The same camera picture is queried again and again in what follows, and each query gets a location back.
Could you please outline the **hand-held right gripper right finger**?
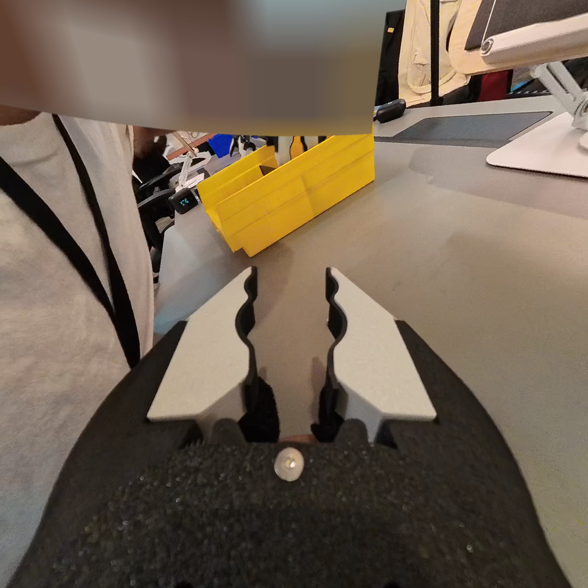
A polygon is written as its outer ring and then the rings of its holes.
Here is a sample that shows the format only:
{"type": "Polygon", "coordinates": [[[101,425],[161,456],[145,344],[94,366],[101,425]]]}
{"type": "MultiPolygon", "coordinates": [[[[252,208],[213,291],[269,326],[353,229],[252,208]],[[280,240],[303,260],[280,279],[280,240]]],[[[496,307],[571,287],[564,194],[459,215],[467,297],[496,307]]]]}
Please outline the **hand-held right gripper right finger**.
{"type": "Polygon", "coordinates": [[[365,425],[373,443],[385,422],[434,422],[423,385],[396,318],[336,268],[326,269],[328,386],[336,415],[365,425]]]}

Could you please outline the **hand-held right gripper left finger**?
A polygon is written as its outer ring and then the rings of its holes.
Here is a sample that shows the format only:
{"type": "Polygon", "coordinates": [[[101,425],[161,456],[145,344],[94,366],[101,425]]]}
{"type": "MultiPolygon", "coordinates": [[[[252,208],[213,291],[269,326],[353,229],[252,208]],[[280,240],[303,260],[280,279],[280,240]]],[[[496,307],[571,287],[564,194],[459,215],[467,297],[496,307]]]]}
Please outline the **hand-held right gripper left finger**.
{"type": "Polygon", "coordinates": [[[151,423],[193,421],[208,437],[218,420],[246,414],[245,387],[256,377],[247,336],[257,283],[251,266],[189,316],[146,414],[151,423]]]}

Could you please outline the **yellow plastic bin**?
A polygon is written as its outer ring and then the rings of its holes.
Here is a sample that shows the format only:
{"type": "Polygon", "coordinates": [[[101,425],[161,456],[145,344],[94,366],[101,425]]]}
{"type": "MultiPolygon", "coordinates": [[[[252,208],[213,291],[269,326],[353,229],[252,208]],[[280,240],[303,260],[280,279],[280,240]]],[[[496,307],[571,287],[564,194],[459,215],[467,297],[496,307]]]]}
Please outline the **yellow plastic bin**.
{"type": "Polygon", "coordinates": [[[201,181],[199,198],[232,252],[248,257],[375,180],[373,134],[338,135],[282,165],[263,146],[201,181]],[[277,167],[262,177],[259,165],[277,167]]]}

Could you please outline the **grey desk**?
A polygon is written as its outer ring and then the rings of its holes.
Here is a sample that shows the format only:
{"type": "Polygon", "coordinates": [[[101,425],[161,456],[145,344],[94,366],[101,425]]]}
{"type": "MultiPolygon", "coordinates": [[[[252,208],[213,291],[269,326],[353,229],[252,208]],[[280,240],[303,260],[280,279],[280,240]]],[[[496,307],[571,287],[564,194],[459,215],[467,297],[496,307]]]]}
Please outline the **grey desk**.
{"type": "Polygon", "coordinates": [[[325,379],[325,270],[412,329],[511,447],[574,587],[587,587],[587,183],[487,166],[491,148],[375,144],[375,181],[253,258],[202,207],[165,236],[155,332],[250,265],[251,339],[284,437],[309,434],[325,379]]]}

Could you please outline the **grey desk mat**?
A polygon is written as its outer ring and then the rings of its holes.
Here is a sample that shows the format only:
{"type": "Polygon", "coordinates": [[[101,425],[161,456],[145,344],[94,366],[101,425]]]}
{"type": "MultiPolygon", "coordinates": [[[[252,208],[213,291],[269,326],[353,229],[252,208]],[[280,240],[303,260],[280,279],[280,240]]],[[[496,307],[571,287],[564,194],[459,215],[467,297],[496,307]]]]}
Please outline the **grey desk mat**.
{"type": "Polygon", "coordinates": [[[375,141],[499,148],[552,113],[552,111],[539,111],[430,117],[416,122],[393,136],[377,136],[375,141]]]}

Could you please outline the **black office chair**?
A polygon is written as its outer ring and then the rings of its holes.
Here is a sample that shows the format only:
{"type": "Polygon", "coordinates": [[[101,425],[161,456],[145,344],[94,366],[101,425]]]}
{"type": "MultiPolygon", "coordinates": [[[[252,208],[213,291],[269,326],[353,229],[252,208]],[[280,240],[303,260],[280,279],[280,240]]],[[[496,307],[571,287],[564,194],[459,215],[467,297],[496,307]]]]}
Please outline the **black office chair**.
{"type": "Polygon", "coordinates": [[[181,164],[175,163],[161,173],[148,178],[145,169],[133,168],[134,194],[148,243],[155,285],[159,284],[164,233],[175,222],[175,210],[169,201],[175,190],[170,187],[170,180],[180,170],[181,164]]]}

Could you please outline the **person's white shirt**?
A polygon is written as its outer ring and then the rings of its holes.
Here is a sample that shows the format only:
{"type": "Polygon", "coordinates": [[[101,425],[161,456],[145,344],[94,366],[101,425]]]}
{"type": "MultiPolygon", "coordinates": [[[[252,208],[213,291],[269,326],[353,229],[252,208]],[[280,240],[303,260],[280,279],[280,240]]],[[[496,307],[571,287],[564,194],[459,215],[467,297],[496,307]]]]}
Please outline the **person's white shirt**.
{"type": "Polygon", "coordinates": [[[152,346],[148,129],[1,106],[1,587],[78,437],[152,346]]]}

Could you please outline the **wooden rod on white base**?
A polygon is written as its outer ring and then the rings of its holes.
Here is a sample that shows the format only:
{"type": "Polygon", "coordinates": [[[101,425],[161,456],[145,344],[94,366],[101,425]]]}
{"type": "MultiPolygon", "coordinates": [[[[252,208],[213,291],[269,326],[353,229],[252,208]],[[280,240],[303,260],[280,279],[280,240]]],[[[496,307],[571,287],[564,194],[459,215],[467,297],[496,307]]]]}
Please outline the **wooden rod on white base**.
{"type": "Polygon", "coordinates": [[[175,182],[175,190],[178,192],[180,189],[186,187],[190,182],[189,175],[192,168],[196,170],[206,165],[211,157],[207,150],[200,152],[199,148],[205,143],[208,143],[209,134],[187,132],[186,137],[181,134],[180,131],[173,131],[173,136],[180,143],[182,148],[185,150],[182,167],[178,175],[178,179],[175,182]]]}

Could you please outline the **black case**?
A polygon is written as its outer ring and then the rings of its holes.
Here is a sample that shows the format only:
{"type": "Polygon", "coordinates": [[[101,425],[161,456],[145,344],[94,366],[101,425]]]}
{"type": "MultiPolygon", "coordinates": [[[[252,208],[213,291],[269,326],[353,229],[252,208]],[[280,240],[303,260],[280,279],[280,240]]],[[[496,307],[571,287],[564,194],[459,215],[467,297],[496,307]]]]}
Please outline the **black case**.
{"type": "Polygon", "coordinates": [[[405,114],[406,106],[401,98],[379,105],[374,108],[373,121],[381,124],[395,121],[405,114]]]}

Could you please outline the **white monitor stand base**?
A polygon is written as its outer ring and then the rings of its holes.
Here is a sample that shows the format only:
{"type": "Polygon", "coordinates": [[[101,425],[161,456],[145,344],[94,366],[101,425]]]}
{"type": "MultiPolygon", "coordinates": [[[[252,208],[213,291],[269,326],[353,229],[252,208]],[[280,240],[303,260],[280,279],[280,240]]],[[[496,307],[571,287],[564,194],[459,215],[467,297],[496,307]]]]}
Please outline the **white monitor stand base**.
{"type": "Polygon", "coordinates": [[[564,107],[565,113],[490,153],[487,164],[587,179],[587,92],[561,62],[539,65],[533,68],[532,75],[564,107]]]}

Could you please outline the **red bag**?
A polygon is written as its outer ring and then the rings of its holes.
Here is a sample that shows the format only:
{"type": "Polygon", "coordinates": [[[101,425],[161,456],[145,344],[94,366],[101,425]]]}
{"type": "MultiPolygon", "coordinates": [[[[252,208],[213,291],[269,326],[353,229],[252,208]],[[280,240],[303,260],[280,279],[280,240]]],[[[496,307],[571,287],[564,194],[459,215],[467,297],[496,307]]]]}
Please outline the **red bag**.
{"type": "Polygon", "coordinates": [[[513,70],[501,70],[485,73],[481,76],[481,89],[478,102],[502,100],[511,91],[513,70]]]}

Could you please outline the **beige jacket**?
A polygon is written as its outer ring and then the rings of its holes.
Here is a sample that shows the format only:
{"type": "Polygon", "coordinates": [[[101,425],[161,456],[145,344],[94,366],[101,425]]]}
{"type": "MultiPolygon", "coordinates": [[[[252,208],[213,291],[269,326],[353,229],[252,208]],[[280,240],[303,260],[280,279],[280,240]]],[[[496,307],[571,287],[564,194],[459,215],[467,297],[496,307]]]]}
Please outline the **beige jacket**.
{"type": "MultiPolygon", "coordinates": [[[[444,105],[476,102],[481,76],[457,72],[449,59],[449,40],[461,1],[440,1],[439,95],[444,105]]],[[[399,97],[407,107],[427,107],[431,98],[430,2],[408,1],[399,57],[399,97]]]]}

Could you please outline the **black pole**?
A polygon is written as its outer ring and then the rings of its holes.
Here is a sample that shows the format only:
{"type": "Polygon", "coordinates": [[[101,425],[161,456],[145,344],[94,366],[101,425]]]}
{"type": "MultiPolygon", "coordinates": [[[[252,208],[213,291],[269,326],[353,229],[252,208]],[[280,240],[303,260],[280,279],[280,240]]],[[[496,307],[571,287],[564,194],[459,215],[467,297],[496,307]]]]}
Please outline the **black pole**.
{"type": "Polygon", "coordinates": [[[430,1],[430,107],[443,104],[440,96],[440,1],[430,1]]]}

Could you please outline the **monitor with wooden frame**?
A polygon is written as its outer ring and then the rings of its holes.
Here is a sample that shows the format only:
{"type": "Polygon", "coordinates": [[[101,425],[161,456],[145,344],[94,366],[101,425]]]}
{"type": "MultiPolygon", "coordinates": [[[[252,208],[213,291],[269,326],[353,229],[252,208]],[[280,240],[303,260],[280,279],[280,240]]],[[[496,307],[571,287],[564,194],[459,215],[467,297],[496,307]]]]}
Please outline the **monitor with wooden frame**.
{"type": "Polygon", "coordinates": [[[489,37],[525,26],[587,13],[587,1],[482,1],[465,49],[479,49],[489,37]]]}

